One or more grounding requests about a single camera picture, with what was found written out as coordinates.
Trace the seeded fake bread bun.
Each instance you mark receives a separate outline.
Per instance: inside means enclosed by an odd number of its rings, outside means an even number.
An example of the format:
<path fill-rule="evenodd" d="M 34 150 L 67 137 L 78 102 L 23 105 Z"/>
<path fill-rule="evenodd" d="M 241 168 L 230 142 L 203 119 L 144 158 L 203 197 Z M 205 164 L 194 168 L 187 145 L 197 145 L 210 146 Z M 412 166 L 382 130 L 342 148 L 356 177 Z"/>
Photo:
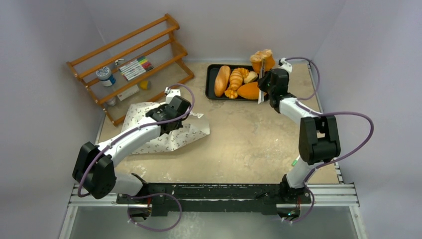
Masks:
<path fill-rule="evenodd" d="M 254 71 L 248 72 L 248 74 L 243 78 L 243 83 L 248 84 L 254 82 L 258 78 L 258 75 Z"/>

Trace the round fake bread roll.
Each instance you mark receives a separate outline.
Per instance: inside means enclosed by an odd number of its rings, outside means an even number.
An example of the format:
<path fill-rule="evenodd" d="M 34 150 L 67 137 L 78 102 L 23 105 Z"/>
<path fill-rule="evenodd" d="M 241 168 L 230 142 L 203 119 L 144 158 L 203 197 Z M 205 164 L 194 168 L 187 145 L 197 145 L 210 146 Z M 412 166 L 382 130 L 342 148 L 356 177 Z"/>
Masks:
<path fill-rule="evenodd" d="M 258 82 L 250 82 L 238 88 L 237 94 L 248 100 L 257 100 L 259 98 Z"/>

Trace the fake muffin orange cup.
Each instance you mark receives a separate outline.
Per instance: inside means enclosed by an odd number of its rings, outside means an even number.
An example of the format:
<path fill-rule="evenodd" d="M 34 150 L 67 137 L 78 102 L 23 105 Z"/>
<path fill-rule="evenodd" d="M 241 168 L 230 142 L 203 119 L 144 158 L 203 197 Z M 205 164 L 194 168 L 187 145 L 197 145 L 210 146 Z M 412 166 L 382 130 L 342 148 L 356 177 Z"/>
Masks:
<path fill-rule="evenodd" d="M 259 74 L 262 65 L 264 65 L 264 72 L 267 72 L 275 65 L 275 60 L 273 58 L 272 50 L 270 49 L 264 49 L 261 51 L 255 52 L 253 55 L 249 58 L 253 70 Z"/>

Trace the fake croissant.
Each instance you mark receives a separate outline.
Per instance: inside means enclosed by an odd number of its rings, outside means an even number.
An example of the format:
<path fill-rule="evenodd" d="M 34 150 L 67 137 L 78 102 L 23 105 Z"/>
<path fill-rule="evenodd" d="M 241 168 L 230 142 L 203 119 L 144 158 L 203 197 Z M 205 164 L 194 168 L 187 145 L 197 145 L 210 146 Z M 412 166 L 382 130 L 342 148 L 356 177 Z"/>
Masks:
<path fill-rule="evenodd" d="M 229 88 L 236 91 L 243 83 L 242 72 L 237 68 L 234 69 L 229 77 Z"/>

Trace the patterned white paper bag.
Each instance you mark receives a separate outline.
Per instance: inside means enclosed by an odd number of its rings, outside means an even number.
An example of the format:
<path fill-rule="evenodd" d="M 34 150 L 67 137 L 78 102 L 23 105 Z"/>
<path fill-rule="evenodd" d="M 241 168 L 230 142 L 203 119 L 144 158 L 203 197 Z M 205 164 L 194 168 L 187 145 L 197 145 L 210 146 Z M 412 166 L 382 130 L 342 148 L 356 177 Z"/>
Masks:
<path fill-rule="evenodd" d="M 125 131 L 136 125 L 148 111 L 163 104 L 163 102 L 144 102 L 130 105 L 121 130 Z M 201 113 L 191 112 L 182 122 L 182 126 L 180 129 L 143 144 L 131 154 L 172 152 L 210 134 L 209 120 Z"/>

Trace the braided fake bread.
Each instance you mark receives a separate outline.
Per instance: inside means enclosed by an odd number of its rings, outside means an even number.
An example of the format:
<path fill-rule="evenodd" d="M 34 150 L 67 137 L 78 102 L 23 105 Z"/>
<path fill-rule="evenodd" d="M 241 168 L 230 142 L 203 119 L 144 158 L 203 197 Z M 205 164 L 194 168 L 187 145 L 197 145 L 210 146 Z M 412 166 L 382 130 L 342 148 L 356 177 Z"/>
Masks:
<path fill-rule="evenodd" d="M 249 72 L 249 70 L 247 70 L 246 68 L 238 68 L 238 69 L 242 72 L 243 78 L 244 78 L 244 77 L 248 74 L 248 72 Z M 228 98 L 230 98 L 230 99 L 235 99 L 235 98 L 237 98 L 237 97 L 238 97 L 237 90 L 236 90 L 236 91 L 231 90 L 231 89 L 229 88 L 229 86 L 228 86 L 228 88 L 224 91 L 224 94 L 225 94 L 225 96 L 226 96 L 226 97 L 228 97 Z"/>

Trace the black plastic tray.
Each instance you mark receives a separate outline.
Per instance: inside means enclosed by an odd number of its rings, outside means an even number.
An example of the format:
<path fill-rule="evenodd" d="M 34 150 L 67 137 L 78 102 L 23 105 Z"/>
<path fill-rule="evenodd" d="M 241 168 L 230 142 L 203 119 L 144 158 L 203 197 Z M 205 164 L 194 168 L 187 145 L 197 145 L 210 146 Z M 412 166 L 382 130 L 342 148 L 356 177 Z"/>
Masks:
<path fill-rule="evenodd" d="M 236 68 L 245 68 L 249 71 L 253 70 L 253 67 L 251 65 L 239 65 L 239 64 L 210 64 L 207 68 L 207 76 L 206 76 L 206 89 L 205 89 L 205 95 L 210 100 L 220 100 L 220 101 L 244 101 L 244 102 L 257 102 L 258 100 L 249 100 L 245 99 L 241 96 L 238 96 L 236 99 L 230 99 L 223 95 L 221 97 L 218 97 L 214 93 L 214 84 L 216 76 L 219 72 L 219 69 L 221 66 L 227 65 L 231 71 Z"/>

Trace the long fake bread loaf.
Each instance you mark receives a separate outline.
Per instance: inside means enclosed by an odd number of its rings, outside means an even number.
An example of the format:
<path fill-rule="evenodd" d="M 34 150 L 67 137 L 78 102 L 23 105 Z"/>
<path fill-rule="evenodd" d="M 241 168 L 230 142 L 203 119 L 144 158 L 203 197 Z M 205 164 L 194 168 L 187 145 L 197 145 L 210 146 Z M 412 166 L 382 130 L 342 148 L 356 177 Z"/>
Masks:
<path fill-rule="evenodd" d="M 227 89 L 230 74 L 231 69 L 229 66 L 223 65 L 220 67 L 214 81 L 214 94 L 217 97 L 221 97 L 224 91 Z"/>

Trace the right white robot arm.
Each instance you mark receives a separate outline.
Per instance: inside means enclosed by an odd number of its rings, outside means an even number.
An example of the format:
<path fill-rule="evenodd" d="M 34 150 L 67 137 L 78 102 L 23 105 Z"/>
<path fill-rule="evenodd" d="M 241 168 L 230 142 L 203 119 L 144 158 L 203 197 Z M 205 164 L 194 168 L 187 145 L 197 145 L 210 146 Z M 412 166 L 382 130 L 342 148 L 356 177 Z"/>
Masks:
<path fill-rule="evenodd" d="M 288 92 L 289 73 L 271 69 L 258 80 L 258 88 L 267 94 L 270 106 L 299 126 L 299 157 L 295 166 L 282 179 L 280 198 L 287 203 L 299 196 L 318 166 L 329 163 L 341 152 L 337 121 L 334 116 L 319 112 L 299 103 Z"/>

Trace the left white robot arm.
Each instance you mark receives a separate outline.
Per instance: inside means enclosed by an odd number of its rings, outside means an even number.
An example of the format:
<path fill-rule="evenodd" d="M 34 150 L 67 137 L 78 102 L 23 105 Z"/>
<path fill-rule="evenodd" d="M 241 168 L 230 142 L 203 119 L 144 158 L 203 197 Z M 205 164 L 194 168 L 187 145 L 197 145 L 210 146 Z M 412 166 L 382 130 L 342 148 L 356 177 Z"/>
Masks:
<path fill-rule="evenodd" d="M 137 174 L 117 175 L 115 167 L 145 143 L 182 127 L 194 102 L 174 96 L 169 103 L 148 111 L 138 123 L 97 145 L 87 142 L 80 148 L 72 177 L 79 183 L 78 196 L 101 199 L 109 193 L 129 195 L 135 203 L 148 199 L 146 182 Z"/>

